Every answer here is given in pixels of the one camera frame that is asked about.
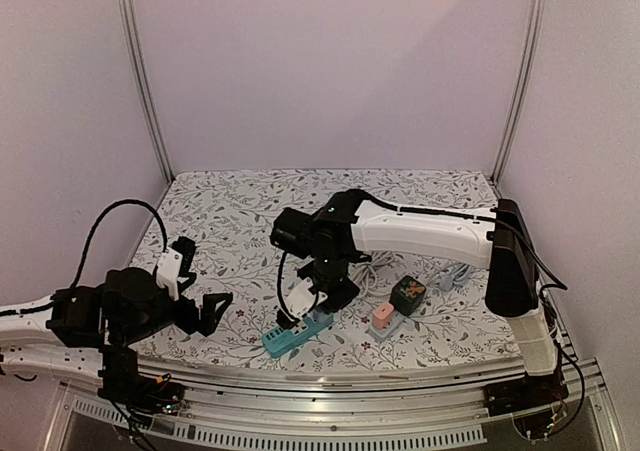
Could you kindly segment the pink cube adapter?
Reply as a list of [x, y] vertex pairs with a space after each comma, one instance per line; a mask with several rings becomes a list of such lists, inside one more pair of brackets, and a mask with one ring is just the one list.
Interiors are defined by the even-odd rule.
[[393, 318], [394, 306], [389, 303], [383, 303], [374, 309], [372, 313], [372, 325], [375, 329], [383, 330], [388, 326]]

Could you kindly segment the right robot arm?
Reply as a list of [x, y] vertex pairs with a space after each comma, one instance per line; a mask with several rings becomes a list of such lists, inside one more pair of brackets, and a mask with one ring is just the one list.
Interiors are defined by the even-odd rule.
[[507, 321], [524, 361], [526, 378], [518, 383], [517, 398], [537, 407], [554, 393], [561, 357], [539, 283], [541, 274], [554, 275], [536, 253], [515, 201], [461, 211], [390, 203], [351, 189], [332, 195], [312, 214], [284, 209], [270, 242], [285, 256], [308, 262], [289, 294], [276, 293], [276, 322], [284, 329], [312, 311], [331, 314], [350, 304], [359, 288], [348, 268], [375, 252], [432, 256], [487, 270], [485, 304]]

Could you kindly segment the small blue cube adapter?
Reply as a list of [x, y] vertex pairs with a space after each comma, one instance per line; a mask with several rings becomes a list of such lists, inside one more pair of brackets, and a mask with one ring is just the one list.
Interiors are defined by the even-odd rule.
[[311, 317], [317, 322], [324, 322], [329, 320], [331, 318], [331, 315], [321, 310], [314, 310]]

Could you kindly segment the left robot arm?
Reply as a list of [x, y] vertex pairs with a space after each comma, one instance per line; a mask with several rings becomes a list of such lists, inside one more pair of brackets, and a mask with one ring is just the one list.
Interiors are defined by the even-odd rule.
[[102, 357], [97, 375], [128, 405], [141, 404], [149, 390], [169, 386], [168, 373], [146, 378], [138, 372], [138, 355], [130, 348], [175, 325], [188, 335], [213, 334], [233, 302], [228, 292], [202, 296], [183, 294], [197, 275], [160, 284], [154, 274], [137, 267], [111, 270], [96, 286], [71, 286], [40, 301], [1, 309], [1, 373], [23, 344], [51, 344], [67, 349], [95, 349]]

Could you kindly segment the right aluminium frame post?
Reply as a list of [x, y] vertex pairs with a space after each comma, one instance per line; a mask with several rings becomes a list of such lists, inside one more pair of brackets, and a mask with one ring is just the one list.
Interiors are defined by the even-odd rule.
[[546, 0], [530, 0], [525, 38], [518, 66], [514, 90], [509, 104], [505, 126], [499, 142], [497, 154], [491, 169], [489, 181], [498, 189], [505, 175], [519, 121], [526, 100], [531, 74], [534, 68], [536, 50], [544, 19]]

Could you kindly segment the teal power strip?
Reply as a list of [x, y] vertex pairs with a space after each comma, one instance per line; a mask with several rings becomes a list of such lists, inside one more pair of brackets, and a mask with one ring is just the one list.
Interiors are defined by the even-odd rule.
[[332, 315], [324, 322], [315, 321], [311, 315], [305, 316], [291, 329], [276, 327], [262, 336], [262, 344], [271, 358], [280, 358], [302, 346], [334, 322]]

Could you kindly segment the aluminium frame post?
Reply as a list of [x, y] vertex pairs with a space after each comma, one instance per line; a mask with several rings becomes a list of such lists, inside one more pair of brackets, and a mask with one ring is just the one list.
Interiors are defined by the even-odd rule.
[[499, 142], [497, 154], [491, 169], [489, 181], [498, 189], [505, 175], [519, 121], [526, 100], [531, 74], [534, 68], [536, 50], [544, 19], [546, 0], [530, 0], [525, 38], [518, 66], [514, 90], [509, 104], [505, 126]]
[[118, 0], [118, 6], [134, 82], [149, 139], [161, 175], [164, 181], [170, 185], [175, 180], [175, 172], [171, 165], [153, 99], [137, 25], [134, 0]]

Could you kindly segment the aluminium front rail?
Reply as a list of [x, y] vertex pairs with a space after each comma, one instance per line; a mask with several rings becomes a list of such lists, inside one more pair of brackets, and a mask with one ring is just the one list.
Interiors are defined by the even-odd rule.
[[142, 359], [186, 389], [174, 416], [145, 435], [158, 449], [623, 450], [612, 399], [594, 359], [565, 364], [559, 431], [521, 431], [550, 406], [496, 414], [484, 390], [523, 374], [517, 358], [395, 371], [303, 373]]

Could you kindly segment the dark green cube socket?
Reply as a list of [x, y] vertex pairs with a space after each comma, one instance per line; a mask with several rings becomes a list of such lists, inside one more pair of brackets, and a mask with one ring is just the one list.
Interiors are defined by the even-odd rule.
[[422, 303], [426, 286], [417, 279], [405, 275], [392, 288], [389, 303], [404, 316], [410, 316]]

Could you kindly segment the left aluminium frame post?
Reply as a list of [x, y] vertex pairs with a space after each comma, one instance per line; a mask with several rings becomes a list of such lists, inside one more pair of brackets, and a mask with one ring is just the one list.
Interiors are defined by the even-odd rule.
[[149, 139], [161, 175], [164, 181], [170, 185], [175, 180], [175, 172], [171, 165], [153, 99], [137, 25], [134, 0], [118, 0], [118, 6], [134, 82]]

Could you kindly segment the floral tablecloth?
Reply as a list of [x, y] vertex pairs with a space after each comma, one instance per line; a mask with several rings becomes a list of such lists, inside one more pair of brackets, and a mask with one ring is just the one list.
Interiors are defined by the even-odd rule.
[[[395, 371], [517, 358], [515, 337], [484, 302], [488, 275], [474, 271], [449, 291], [439, 281], [452, 262], [406, 253], [378, 253], [352, 275], [361, 293], [334, 315], [333, 324], [302, 346], [274, 359], [262, 336], [274, 329], [278, 289], [290, 290], [301, 261], [269, 243], [285, 208], [314, 211], [352, 188], [386, 201], [469, 211], [497, 202], [485, 177], [474, 171], [243, 170], [179, 175], [163, 199], [161, 225], [152, 225], [133, 257], [151, 269], [163, 236], [195, 241], [198, 278], [188, 296], [229, 292], [233, 302], [210, 336], [169, 326], [138, 342], [142, 358], [198, 366], [244, 367], [309, 373]], [[420, 306], [387, 340], [368, 333], [372, 313], [389, 302], [393, 286], [409, 275], [426, 286]]]

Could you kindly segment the light blue power strip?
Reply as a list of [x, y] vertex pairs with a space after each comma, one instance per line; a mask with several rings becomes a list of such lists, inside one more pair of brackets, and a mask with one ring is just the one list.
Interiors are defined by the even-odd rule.
[[367, 329], [367, 333], [377, 342], [383, 342], [389, 339], [396, 330], [403, 324], [405, 321], [405, 316], [394, 312], [389, 323], [381, 329], [376, 328], [372, 323], [369, 324]]

